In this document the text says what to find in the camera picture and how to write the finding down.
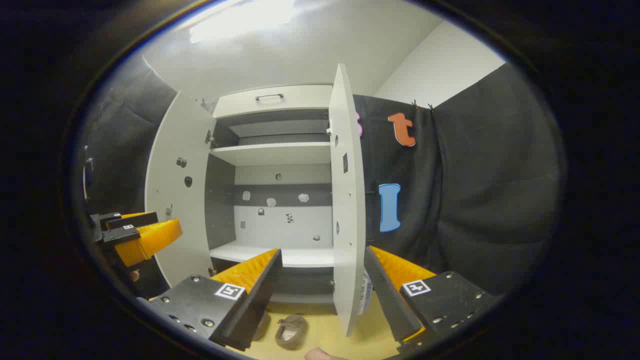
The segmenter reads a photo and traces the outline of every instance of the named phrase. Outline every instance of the white wall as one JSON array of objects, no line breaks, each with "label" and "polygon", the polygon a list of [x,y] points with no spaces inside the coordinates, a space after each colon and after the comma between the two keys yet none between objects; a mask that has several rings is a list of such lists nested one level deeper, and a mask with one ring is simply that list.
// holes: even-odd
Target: white wall
[{"label": "white wall", "polygon": [[375,97],[437,106],[504,64],[450,22],[438,25],[378,89]]}]

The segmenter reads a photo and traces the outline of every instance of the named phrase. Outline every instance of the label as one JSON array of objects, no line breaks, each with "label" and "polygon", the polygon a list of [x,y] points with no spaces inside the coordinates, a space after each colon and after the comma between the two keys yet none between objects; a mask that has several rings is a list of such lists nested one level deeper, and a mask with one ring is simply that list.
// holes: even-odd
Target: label
[{"label": "label", "polygon": [[402,284],[402,287],[404,288],[406,293],[411,297],[414,297],[414,296],[420,295],[420,294],[424,294],[424,293],[428,293],[429,291],[431,291],[429,286],[427,286],[427,284],[425,284],[424,281],[422,281],[422,280],[406,282],[406,283]]},{"label": "label", "polygon": [[237,300],[242,295],[244,288],[242,286],[236,286],[231,284],[224,284],[215,293],[216,296],[224,297],[231,300]]},{"label": "label", "polygon": [[364,311],[369,307],[371,303],[371,291],[373,290],[373,283],[369,277],[369,273],[364,270],[364,276],[362,277],[362,289],[360,290],[360,309],[358,315],[362,315]]}]

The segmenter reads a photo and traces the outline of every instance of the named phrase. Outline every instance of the cabinet door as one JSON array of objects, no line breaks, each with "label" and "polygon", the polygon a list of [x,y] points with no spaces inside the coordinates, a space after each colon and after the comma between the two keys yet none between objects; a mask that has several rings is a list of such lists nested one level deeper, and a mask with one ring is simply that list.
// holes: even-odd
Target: cabinet door
[{"label": "cabinet door", "polygon": [[[207,275],[211,266],[204,220],[204,181],[214,120],[193,98],[179,92],[167,110],[151,148],[145,184],[145,209],[158,220],[179,218],[182,236],[155,257],[170,286],[191,274]],[[176,164],[184,158],[183,168]],[[185,177],[191,178],[191,186]]]},{"label": "cabinet door", "polygon": [[329,102],[333,197],[333,302],[345,336],[358,316],[364,276],[365,207],[356,108],[344,64],[338,65]]}]

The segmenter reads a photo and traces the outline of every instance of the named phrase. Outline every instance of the cabinet shelf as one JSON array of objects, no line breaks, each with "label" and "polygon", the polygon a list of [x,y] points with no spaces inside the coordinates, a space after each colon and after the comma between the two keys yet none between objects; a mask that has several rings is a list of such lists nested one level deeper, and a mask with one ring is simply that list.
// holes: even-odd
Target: cabinet shelf
[{"label": "cabinet shelf", "polygon": [[265,143],[219,147],[211,154],[237,167],[294,164],[329,164],[328,142]]},{"label": "cabinet shelf", "polygon": [[[209,251],[212,258],[241,263],[271,249],[232,241]],[[333,266],[333,248],[282,249],[282,265],[287,268],[325,268]]]}]

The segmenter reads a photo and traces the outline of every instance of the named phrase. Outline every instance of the ceiling light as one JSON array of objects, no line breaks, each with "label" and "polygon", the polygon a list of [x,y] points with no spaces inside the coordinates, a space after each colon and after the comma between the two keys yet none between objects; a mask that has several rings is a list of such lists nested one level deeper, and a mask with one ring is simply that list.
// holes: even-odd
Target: ceiling light
[{"label": "ceiling light", "polygon": [[241,33],[287,24],[293,15],[294,0],[254,0],[218,10],[189,29],[191,43],[208,38],[232,37]]}]

